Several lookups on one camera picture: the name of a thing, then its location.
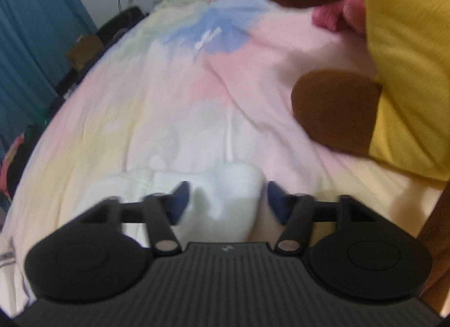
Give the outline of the pile of clothes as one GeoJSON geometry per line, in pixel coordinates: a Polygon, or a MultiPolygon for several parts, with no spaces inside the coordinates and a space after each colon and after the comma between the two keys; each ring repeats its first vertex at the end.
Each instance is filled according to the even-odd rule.
{"type": "Polygon", "coordinates": [[[1,159],[1,209],[5,212],[11,206],[26,165],[44,129],[44,125],[27,126],[1,159]]]}

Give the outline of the pastel tie-dye bed cover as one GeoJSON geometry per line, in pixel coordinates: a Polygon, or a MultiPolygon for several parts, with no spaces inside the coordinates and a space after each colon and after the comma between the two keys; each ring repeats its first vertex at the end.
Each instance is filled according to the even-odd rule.
{"type": "Polygon", "coordinates": [[[375,74],[365,40],[267,0],[160,0],[91,68],[40,137],[1,233],[1,308],[33,299],[24,257],[103,198],[138,200],[190,181],[203,204],[183,240],[274,242],[264,181],[321,199],[350,194],[417,235],[443,189],[318,145],[291,115],[311,70],[375,74]],[[245,204],[245,199],[253,201],[245,204]]]}

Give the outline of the brown paper bag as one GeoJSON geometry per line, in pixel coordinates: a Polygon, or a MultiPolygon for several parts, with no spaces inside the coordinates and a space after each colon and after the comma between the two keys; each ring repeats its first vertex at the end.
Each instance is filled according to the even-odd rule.
{"type": "Polygon", "coordinates": [[[81,36],[78,42],[66,54],[66,57],[72,68],[79,72],[103,47],[104,45],[98,36],[81,36]]]}

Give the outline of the black sofa bench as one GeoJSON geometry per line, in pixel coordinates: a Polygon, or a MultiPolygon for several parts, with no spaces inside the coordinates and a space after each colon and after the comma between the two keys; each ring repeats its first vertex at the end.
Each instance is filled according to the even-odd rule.
{"type": "Polygon", "coordinates": [[[58,97],[49,106],[48,116],[54,116],[100,58],[118,41],[148,16],[138,6],[131,6],[109,19],[94,35],[80,38],[66,55],[71,69],[57,84],[58,97]]]}

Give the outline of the yellow brown plush toy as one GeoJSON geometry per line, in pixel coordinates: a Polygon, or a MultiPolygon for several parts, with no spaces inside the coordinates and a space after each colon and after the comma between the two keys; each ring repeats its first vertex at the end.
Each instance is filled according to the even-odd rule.
{"type": "MultiPolygon", "coordinates": [[[[306,9],[342,0],[270,0],[306,9]]],[[[315,70],[291,91],[311,140],[429,179],[449,179],[449,0],[365,0],[375,76],[315,70]]]]}

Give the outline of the blue curtain right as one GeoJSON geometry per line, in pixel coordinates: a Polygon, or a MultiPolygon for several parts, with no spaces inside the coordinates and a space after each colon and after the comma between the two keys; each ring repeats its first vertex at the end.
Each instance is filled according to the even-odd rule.
{"type": "Polygon", "coordinates": [[[1,0],[1,151],[57,97],[66,54],[95,24],[80,0],[1,0]]]}

